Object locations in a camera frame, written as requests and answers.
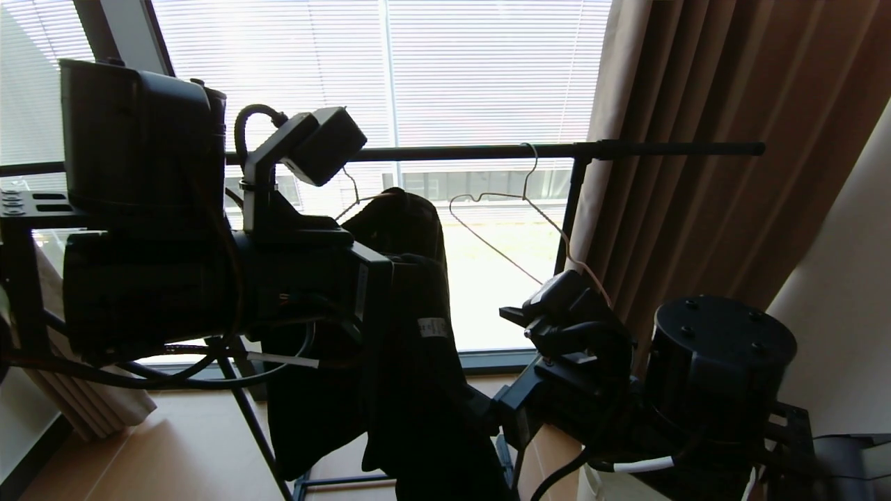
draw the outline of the floor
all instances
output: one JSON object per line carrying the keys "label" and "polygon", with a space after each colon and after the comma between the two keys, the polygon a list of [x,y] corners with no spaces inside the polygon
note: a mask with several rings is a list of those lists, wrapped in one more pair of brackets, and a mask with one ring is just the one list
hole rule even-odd
{"label": "floor", "polygon": [[[474,386],[493,396],[511,377],[478,378]],[[228,392],[162,391],[158,409],[141,425],[93,443],[72,436],[38,475],[21,501],[278,501],[281,494],[235,401]],[[256,406],[265,425],[265,406]],[[579,445],[545,428],[527,452],[520,497],[528,499],[550,472],[564,465]],[[332,452],[312,478],[367,475],[360,463],[364,437]],[[551,488],[544,501],[576,499],[578,476]],[[392,482],[319,488],[309,501],[389,501]]]}

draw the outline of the beige curtain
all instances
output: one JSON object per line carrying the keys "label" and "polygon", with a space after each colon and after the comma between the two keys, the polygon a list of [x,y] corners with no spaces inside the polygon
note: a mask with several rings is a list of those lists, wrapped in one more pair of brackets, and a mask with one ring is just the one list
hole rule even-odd
{"label": "beige curtain", "polygon": [[891,2],[614,0],[600,75],[591,140],[767,143],[589,166],[571,249],[646,348],[667,299],[770,304],[888,102]]}
{"label": "beige curtain", "polygon": [[[36,251],[44,307],[62,317],[61,277],[46,255],[39,248]],[[12,329],[15,338],[14,319]],[[79,361],[64,336],[52,329],[49,333],[57,357]],[[129,375],[117,368],[106,370]],[[45,371],[27,370],[26,373],[86,440],[101,439],[127,426],[136,426],[156,408],[144,390],[113,388]]]}

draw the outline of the baseboard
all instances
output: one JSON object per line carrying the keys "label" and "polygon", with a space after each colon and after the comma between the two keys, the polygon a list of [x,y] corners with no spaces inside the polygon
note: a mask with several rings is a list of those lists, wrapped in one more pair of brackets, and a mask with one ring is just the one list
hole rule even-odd
{"label": "baseboard", "polygon": [[3,483],[0,483],[0,499],[3,501],[16,501],[24,494],[25,489],[44,469],[50,459],[65,443],[74,428],[68,419],[59,415],[46,429],[43,436],[37,440],[34,447],[19,461]]}

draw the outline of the rack leg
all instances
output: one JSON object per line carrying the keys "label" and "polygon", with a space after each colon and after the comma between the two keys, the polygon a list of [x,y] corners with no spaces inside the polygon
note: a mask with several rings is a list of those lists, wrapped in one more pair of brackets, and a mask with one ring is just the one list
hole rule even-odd
{"label": "rack leg", "polygon": [[[218,346],[219,343],[220,340],[217,338],[208,339],[209,346]],[[237,377],[229,358],[221,357],[218,361],[220,370],[223,371],[223,376],[225,376],[226,379],[235,379]],[[284,497],[286,501],[292,501],[293,495],[291,494],[290,489],[288,489],[288,484],[279,476],[275,468],[275,456],[273,455],[273,450],[269,447],[269,442],[266,441],[266,435],[263,434],[263,428],[260,427],[260,422],[257,420],[257,415],[254,414],[253,407],[250,406],[250,400],[248,399],[247,393],[245,393],[243,388],[236,388],[232,390],[232,394],[235,396],[235,401],[238,402],[238,407],[241,410],[241,415],[244,416],[244,421],[247,422],[248,428],[250,428],[250,434],[254,436],[254,440],[257,442],[257,447],[260,448],[260,454],[263,455],[263,459],[266,460],[266,464],[269,466],[269,472],[272,473],[273,478],[275,479],[275,485],[278,486],[279,491],[282,492],[282,497]]]}

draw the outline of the curtain fold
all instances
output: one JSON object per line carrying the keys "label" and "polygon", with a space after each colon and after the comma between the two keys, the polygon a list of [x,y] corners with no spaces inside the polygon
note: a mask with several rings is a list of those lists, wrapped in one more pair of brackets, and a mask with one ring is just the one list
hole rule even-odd
{"label": "curtain fold", "polygon": [[[37,271],[40,276],[44,308],[63,318],[61,277],[40,248],[36,247]],[[12,320],[13,338],[15,320]],[[49,329],[51,348],[56,357],[80,361],[70,348],[68,340]],[[104,370],[129,375],[117,367]],[[71,422],[74,430],[84,439],[102,439],[127,426],[136,426],[156,408],[145,390],[128,390],[103,384],[86,382],[62,374],[26,370],[31,381],[49,397],[62,414]]]}
{"label": "curtain fold", "polygon": [[665,300],[767,308],[804,256],[891,95],[891,3],[617,0],[609,16],[589,140],[767,143],[589,166],[571,250],[646,349]]}

